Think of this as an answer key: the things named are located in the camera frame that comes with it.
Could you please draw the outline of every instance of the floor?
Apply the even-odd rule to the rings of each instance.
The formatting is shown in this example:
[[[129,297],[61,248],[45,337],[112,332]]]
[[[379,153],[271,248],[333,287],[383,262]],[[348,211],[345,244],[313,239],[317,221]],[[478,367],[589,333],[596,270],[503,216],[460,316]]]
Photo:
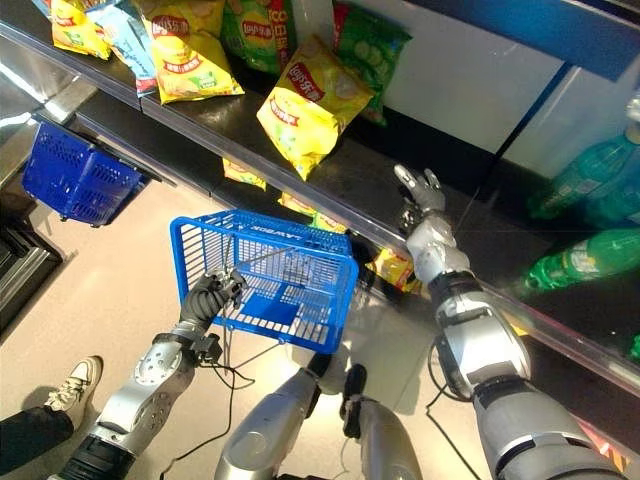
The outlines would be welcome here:
[[[0,415],[41,404],[85,355],[104,359],[104,374],[90,414],[74,437],[12,472],[8,480],[46,478],[58,471],[109,395],[128,377],[156,333],[177,320],[179,302],[169,245],[168,224],[181,215],[198,216],[224,209],[186,186],[152,183],[109,226],[92,229],[39,206],[32,214],[37,230],[66,258],[55,278],[42,289],[3,334],[0,348]],[[428,309],[420,304],[411,320],[374,295],[358,291],[352,302],[343,345],[336,356],[313,416],[302,427],[293,451],[280,469],[299,476],[340,480],[362,478],[359,446],[345,441],[338,417],[345,366],[363,363],[369,371],[365,393],[392,407],[412,440],[425,478],[471,479],[471,475],[424,415],[436,393],[426,373],[426,354],[434,331]],[[274,340],[235,333],[231,364],[238,365],[277,345]],[[237,391],[233,426],[267,393],[305,362],[309,353],[275,346],[242,366],[256,379]],[[169,460],[224,430],[229,391],[209,370],[197,372],[162,432],[138,459],[129,477],[157,479]],[[434,415],[483,479],[489,478],[473,409],[439,400]],[[224,440],[177,462],[168,479],[212,478]]]

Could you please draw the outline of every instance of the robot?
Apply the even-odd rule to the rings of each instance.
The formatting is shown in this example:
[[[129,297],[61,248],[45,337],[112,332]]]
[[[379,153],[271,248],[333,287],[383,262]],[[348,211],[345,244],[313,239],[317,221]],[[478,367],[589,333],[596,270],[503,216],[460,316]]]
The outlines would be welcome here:
[[[441,334],[436,347],[447,386],[473,402],[491,475],[496,480],[608,480],[625,478],[601,456],[573,417],[529,382],[528,354],[500,301],[483,291],[469,259],[458,250],[444,215],[436,176],[395,174],[412,203],[403,215],[416,276],[428,286]],[[50,480],[125,478],[164,425],[197,366],[216,362],[219,337],[206,332],[225,305],[239,304],[244,279],[235,271],[203,276],[189,292],[180,320],[156,336],[128,382],[107,402],[93,429],[63,470]],[[229,437],[215,480],[296,480],[279,475],[298,432],[320,394],[330,359],[316,355],[267,395]],[[362,394],[366,370],[347,375],[340,415],[344,433],[361,444],[368,480],[422,480],[409,436],[396,415]],[[307,480],[322,480],[307,477]]]

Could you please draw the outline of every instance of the person's foot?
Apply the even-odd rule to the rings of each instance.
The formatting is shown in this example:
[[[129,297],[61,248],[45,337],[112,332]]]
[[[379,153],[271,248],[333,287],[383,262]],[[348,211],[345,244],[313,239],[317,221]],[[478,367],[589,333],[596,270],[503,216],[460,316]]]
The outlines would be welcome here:
[[[82,423],[87,401],[102,375],[102,359],[87,357],[71,371],[60,388],[49,393],[46,406],[54,411],[62,411],[69,416],[73,429]]]

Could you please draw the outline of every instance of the shoelace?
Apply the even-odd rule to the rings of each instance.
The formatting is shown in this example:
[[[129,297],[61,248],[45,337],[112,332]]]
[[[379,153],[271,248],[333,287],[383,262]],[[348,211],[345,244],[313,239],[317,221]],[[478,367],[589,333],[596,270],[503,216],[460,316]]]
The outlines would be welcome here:
[[[69,377],[55,392],[49,393],[50,402],[66,403],[83,391],[85,382],[79,378]]]

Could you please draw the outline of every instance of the blue shopping basket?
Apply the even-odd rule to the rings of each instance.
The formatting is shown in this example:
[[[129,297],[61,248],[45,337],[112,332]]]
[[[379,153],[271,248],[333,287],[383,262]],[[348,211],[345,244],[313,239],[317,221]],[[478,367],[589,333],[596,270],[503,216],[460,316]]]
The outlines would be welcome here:
[[[109,222],[141,178],[90,142],[43,121],[22,186],[63,217],[98,226]]]
[[[240,307],[215,323],[321,353],[338,348],[358,275],[346,235],[230,210],[176,218],[171,242],[181,300],[225,264],[247,281]]]

